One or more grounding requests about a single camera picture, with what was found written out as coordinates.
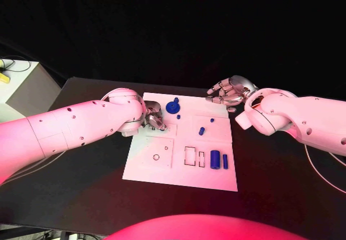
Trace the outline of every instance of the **rectangular slot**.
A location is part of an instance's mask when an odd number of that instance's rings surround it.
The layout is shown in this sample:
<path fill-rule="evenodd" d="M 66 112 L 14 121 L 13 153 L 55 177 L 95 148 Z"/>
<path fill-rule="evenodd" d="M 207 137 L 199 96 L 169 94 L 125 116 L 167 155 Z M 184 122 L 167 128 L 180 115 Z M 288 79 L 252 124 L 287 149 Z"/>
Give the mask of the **rectangular slot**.
<path fill-rule="evenodd" d="M 184 147 L 184 165 L 196 166 L 196 148 L 186 146 Z"/>
<path fill-rule="evenodd" d="M 199 158 L 199 160 L 197 160 L 197 166 L 199 166 L 200 168 L 203 168 L 203 167 L 206 166 L 206 162 L 205 162 L 205 152 L 203 152 L 203 151 L 200 151 L 200 152 L 197 153 L 197 158 Z"/>

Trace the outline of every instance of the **metal robotic hand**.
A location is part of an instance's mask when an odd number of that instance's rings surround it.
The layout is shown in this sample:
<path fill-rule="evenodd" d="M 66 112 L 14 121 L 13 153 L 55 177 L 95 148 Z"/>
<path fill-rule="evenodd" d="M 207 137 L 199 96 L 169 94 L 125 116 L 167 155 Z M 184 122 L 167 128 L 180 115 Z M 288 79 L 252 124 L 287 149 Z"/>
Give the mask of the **metal robotic hand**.
<path fill-rule="evenodd" d="M 275 131 L 287 132 L 295 140 L 333 154 L 346 156 L 346 102 L 316 96 L 297 97 L 291 92 L 259 89 L 242 76 L 222 80 L 209 90 L 219 96 L 206 100 L 226 105 L 235 112 L 244 103 L 244 112 L 235 121 L 242 129 L 251 126 L 269 136 Z"/>
<path fill-rule="evenodd" d="M 258 87 L 245 77 L 233 75 L 219 81 L 206 93 L 210 95 L 218 90 L 219 97 L 207 96 L 206 100 L 216 104 L 226 105 L 228 112 L 233 113 L 236 109 L 232 106 L 245 103 L 252 93 L 258 90 Z"/>

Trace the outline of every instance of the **floor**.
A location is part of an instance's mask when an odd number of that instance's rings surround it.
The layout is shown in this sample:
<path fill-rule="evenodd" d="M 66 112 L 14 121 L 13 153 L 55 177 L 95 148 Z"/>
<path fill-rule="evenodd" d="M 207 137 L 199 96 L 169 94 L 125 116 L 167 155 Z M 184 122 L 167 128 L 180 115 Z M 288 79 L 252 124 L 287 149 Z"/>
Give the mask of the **floor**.
<path fill-rule="evenodd" d="M 19 226 L 0 224 L 0 230 L 17 228 L 17 227 Z M 34 233 L 34 234 L 30 234 L 26 236 L 10 238 L 10 240 L 40 240 L 43 237 L 43 234 L 45 234 L 45 232 L 39 232 L 39 233 Z M 60 234 L 62 234 L 62 232 L 56 231 L 56 230 L 49 232 L 49 236 L 52 237 L 52 240 L 58 239 L 60 237 Z M 107 236 L 101 236 L 101 235 L 94 235 L 94 236 L 98 238 L 98 240 L 102 240 L 107 237 Z M 85 240 L 95 240 L 95 238 L 92 238 L 91 236 L 83 237 L 82 234 L 79 234 L 79 238 L 83 238 Z"/>

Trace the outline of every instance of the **robotic hand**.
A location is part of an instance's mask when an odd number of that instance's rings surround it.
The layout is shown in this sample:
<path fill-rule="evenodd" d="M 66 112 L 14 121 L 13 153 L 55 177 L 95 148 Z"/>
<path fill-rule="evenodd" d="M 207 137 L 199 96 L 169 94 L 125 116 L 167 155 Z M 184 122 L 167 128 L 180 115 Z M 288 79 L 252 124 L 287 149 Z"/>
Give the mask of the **robotic hand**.
<path fill-rule="evenodd" d="M 0 123 L 0 184 L 33 162 L 105 138 L 138 133 L 150 124 L 166 130 L 160 104 L 127 89 L 14 121 Z"/>
<path fill-rule="evenodd" d="M 269 136 L 287 132 L 295 140 L 333 154 L 346 156 L 346 102 L 314 96 L 297 97 L 291 92 L 258 87 L 242 76 L 222 80 L 207 94 L 219 96 L 206 100 L 225 104 L 226 110 L 244 103 L 244 112 L 235 118 L 242 129 L 251 126 Z"/>

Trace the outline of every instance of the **black curtain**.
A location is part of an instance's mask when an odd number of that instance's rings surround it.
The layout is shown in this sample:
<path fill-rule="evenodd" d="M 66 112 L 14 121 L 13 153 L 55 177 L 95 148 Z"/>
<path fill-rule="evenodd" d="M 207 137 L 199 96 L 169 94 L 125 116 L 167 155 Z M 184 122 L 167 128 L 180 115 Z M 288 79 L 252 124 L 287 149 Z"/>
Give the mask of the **black curtain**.
<path fill-rule="evenodd" d="M 69 77 L 209 88 L 232 75 L 259 88 L 346 99 L 343 8 L 303 1 L 9 0 L 0 54 Z"/>

